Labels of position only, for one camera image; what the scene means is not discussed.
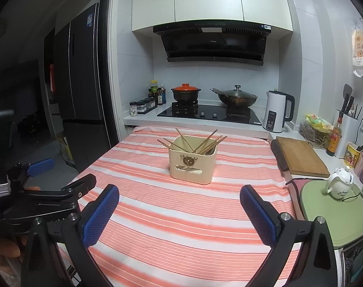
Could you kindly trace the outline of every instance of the striped tablecloth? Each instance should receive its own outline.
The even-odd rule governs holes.
[[[270,145],[228,135],[218,145],[212,182],[202,186],[169,175],[168,150],[157,139],[177,136],[173,128],[137,127],[78,176],[97,178],[97,186],[79,200],[81,207],[109,183],[121,195],[89,250],[115,286],[245,286],[270,247],[262,244],[240,204],[241,187],[251,184],[279,212],[294,216]],[[286,282],[298,249],[295,245],[276,286]]]

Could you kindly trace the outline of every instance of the pot lid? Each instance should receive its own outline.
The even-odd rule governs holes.
[[[241,85],[235,85],[236,89],[230,89],[228,91],[222,91],[223,93],[227,94],[228,96],[232,97],[240,97],[240,98],[257,98],[256,95],[251,93],[244,92],[240,90]]]
[[[350,167],[346,166],[345,168],[337,168],[335,173],[337,174],[337,177],[339,177],[339,179],[341,179],[344,183],[351,184],[353,183],[353,174],[349,171]]]
[[[197,91],[198,88],[194,86],[190,86],[189,83],[183,83],[181,86],[175,87],[172,89],[173,91]]]

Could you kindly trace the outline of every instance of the black stovetop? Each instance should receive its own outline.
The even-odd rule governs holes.
[[[233,123],[243,123],[251,125],[261,125],[261,122],[252,109],[238,111],[231,110],[219,105],[201,105],[188,104],[188,106],[179,106],[173,102],[172,106],[157,115],[158,117],[185,117],[189,119],[200,119],[210,121],[226,121]]]

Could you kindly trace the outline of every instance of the metal screw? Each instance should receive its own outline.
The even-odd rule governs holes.
[[[324,224],[326,222],[325,218],[322,217],[322,216],[318,216],[317,217],[317,221],[320,223],[320,224]]]
[[[43,221],[43,219],[41,217],[36,217],[34,220],[33,220],[33,224],[41,224]]]
[[[67,216],[67,218],[70,219],[71,221],[75,221],[78,219],[78,214],[76,212],[72,212]]]
[[[283,212],[281,214],[281,218],[282,218],[282,220],[288,221],[288,220],[290,220],[291,215],[289,215],[287,212]]]

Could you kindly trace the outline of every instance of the refrigerator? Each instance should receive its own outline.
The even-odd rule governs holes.
[[[98,75],[98,3],[69,22],[54,37],[56,99],[64,135],[79,172],[115,146],[108,135]]]

